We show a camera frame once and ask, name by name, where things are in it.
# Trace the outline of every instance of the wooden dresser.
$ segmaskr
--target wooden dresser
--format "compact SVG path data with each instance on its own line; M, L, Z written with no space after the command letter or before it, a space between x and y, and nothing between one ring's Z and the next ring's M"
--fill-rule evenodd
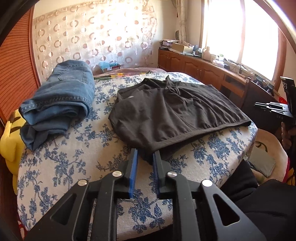
M158 67L167 72L182 72L206 85L213 85L226 96L237 95L235 104L241 106L246 80L236 73L220 68L201 58L180 55L172 51L158 50Z

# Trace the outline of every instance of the gray cloth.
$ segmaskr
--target gray cloth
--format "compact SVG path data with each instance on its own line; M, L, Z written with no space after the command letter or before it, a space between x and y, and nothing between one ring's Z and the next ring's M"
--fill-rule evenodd
M276 165L276 161L265 150L254 146L249 162L262 173L264 176L269 177Z

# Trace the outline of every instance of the red object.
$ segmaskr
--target red object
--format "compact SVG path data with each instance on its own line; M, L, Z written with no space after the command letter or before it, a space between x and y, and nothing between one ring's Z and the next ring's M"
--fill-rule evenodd
M290 159L289 159L289 157L288 157L287 170L286 170L286 175L285 175L285 177L284 177L284 179L283 179L283 183L286 183L287 180L288 180L288 172L289 172L289 170L290 170Z
M24 227L24 225L22 224L19 215L17 214L17 223L19 225L19 229L20 229L20 234L22 236L22 239L24 240L28 231L26 230L26 228Z
M279 102L281 104L288 104L288 102L283 97L279 97Z

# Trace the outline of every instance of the blue floral pattern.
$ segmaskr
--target blue floral pattern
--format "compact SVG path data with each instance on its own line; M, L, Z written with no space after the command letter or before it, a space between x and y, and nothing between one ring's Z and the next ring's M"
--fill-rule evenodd
M30 230L79 179L102 179L129 158L130 149L108 120L117 91L138 84L145 77L165 80L167 75L172 81L201 84L183 73L96 80L95 99L87 118L73 120L65 135L51 137L34 152L24 151L17 201L26 229ZM220 187L250 149L256 133L253 123L249 127L226 128L184 146L168 162L172 170L189 180L210 179ZM118 240L145 235L172 223L172 200L158 200L153 176L152 166L139 159L133 198L118 201Z

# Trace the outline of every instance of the white bottle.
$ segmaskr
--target white bottle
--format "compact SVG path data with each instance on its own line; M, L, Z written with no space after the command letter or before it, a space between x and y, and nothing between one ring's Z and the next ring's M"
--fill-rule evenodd
M202 59L211 61L211 53L210 53L210 47L209 46L207 46L206 48L203 49Z

